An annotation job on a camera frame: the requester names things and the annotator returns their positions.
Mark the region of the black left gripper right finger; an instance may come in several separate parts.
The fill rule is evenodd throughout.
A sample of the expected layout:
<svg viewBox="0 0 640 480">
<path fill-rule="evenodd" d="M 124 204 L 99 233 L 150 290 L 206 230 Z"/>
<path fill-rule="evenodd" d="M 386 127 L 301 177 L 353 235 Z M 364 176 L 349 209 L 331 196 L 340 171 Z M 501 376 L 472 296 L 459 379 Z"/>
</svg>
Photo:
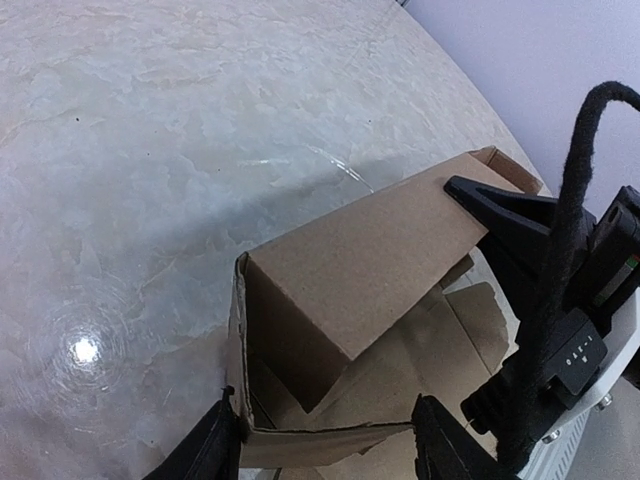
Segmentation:
<svg viewBox="0 0 640 480">
<path fill-rule="evenodd" d="M 420 480 L 508 480 L 508 472 L 434 396 L 417 397 L 411 414 Z"/>
</svg>

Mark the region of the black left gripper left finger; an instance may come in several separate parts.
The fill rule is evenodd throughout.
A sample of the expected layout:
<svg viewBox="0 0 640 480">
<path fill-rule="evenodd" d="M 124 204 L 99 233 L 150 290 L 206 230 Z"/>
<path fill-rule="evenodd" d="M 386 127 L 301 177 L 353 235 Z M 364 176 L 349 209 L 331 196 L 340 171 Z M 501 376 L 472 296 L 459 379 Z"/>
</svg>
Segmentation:
<svg viewBox="0 0 640 480">
<path fill-rule="evenodd" d="M 144 480 L 238 479 L 241 432 L 230 403 L 234 393 L 232 386 L 225 386 L 221 399 Z"/>
</svg>

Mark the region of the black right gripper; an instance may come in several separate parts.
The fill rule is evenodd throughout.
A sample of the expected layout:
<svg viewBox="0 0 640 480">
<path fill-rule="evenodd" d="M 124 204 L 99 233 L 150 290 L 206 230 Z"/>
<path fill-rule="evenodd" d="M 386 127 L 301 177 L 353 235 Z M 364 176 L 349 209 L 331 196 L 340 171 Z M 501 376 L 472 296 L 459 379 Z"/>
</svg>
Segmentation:
<svg viewBox="0 0 640 480">
<path fill-rule="evenodd" d="M 555 200 L 500 189 L 458 175 L 445 183 L 444 191 L 487 229 L 479 248 L 521 322 L 516 343 L 526 345 L 534 332 L 531 325 L 534 295 L 549 246 Z M 600 220 L 582 211 L 569 280 L 588 255 L 587 237 Z M 558 321 L 567 287 L 568 284 L 559 293 Z"/>
</svg>

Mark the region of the brown cardboard box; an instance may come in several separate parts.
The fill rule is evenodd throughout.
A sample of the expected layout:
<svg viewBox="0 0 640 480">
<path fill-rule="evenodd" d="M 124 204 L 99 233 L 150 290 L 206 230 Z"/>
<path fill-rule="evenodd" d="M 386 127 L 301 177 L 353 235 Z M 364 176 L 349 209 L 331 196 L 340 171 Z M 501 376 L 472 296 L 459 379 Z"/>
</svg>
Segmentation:
<svg viewBox="0 0 640 480">
<path fill-rule="evenodd" d="M 236 261 L 228 380 L 244 468 L 287 479 L 410 479 L 419 395 L 456 420 L 517 326 L 444 190 L 459 175 L 538 193 L 494 147 L 433 166 Z"/>
</svg>

